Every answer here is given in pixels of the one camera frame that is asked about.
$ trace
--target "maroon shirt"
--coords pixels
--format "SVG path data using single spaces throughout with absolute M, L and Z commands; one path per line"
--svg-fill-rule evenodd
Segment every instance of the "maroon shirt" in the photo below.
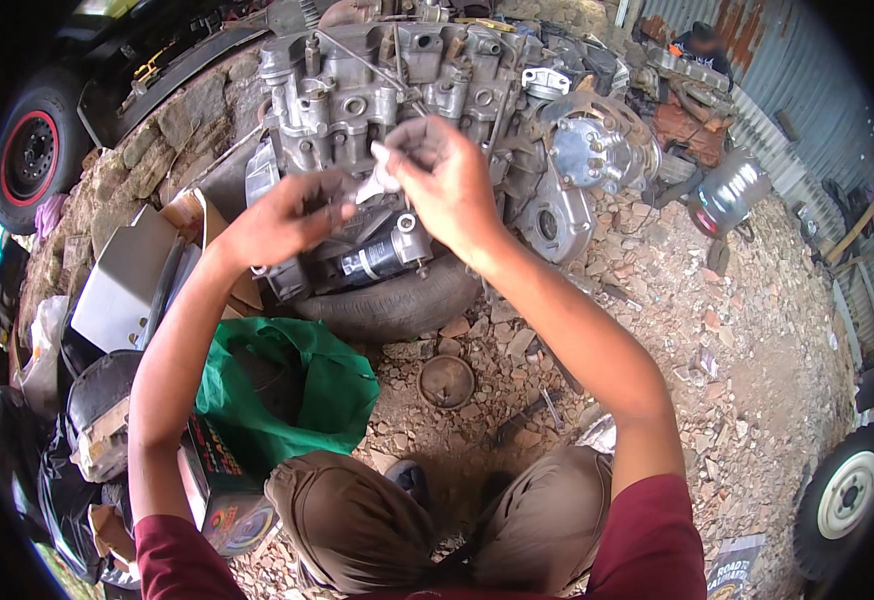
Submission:
M 178 517 L 153 514 L 136 524 L 137 562 L 146 600 L 246 598 L 230 569 L 194 526 Z M 361 600 L 433 598 L 447 600 L 541 600 L 539 594 L 482 589 L 436 592 L 377 592 Z M 705 598 L 704 548 L 693 526 L 686 482 L 658 475 L 624 489 L 611 502 L 587 600 L 667 597 Z

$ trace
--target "hand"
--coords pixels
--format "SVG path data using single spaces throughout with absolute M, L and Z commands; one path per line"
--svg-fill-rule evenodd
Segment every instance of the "hand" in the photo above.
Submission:
M 400 181 L 423 226 L 474 265 L 481 248 L 510 239 L 493 200 L 487 157 L 441 117 L 406 121 L 377 151 Z
M 344 185 L 339 169 L 290 174 L 280 180 L 211 244 L 235 269 L 275 265 L 319 245 L 356 211 L 353 204 L 328 203 L 304 216 L 303 205 L 330 198 Z

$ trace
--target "green plastic bag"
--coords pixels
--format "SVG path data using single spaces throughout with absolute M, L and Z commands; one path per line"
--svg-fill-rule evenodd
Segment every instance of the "green plastic bag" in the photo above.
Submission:
M 251 381 L 227 350 L 236 345 L 283 362 L 288 345 L 299 351 L 306 373 L 296 426 L 260 404 Z M 321 322 L 295 318 L 223 320 L 210 345 L 197 393 L 197 414 L 219 430 L 250 473 L 268 474 L 288 458 L 313 450 L 349 454 L 367 432 L 380 386 L 370 363 Z

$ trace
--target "corrugated metal wall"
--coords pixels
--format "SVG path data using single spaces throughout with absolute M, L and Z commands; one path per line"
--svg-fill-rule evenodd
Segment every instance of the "corrugated metal wall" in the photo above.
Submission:
M 667 42 L 694 21 L 720 32 L 745 92 L 734 95 L 742 118 L 731 132 L 753 147 L 785 202 L 807 204 L 827 237 L 843 237 L 843 219 L 820 180 L 845 190 L 874 187 L 874 103 L 826 24 L 799 0 L 646 0 L 642 16 L 645 29 Z M 767 117 L 779 110 L 789 113 L 798 141 Z M 862 240 L 861 252 L 874 252 L 874 236 Z M 874 284 L 874 260 L 866 267 Z M 874 352 L 874 315 L 860 273 L 844 271 L 838 281 L 864 351 Z

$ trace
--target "brown pants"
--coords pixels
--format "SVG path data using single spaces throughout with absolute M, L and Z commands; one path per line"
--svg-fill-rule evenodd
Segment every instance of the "brown pants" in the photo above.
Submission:
M 315 583 L 342 594 L 434 586 L 429 514 L 362 462 L 311 452 L 274 469 L 264 493 Z M 593 563 L 610 497 L 610 470 L 592 449 L 543 456 L 480 516 L 470 581 L 556 594 Z

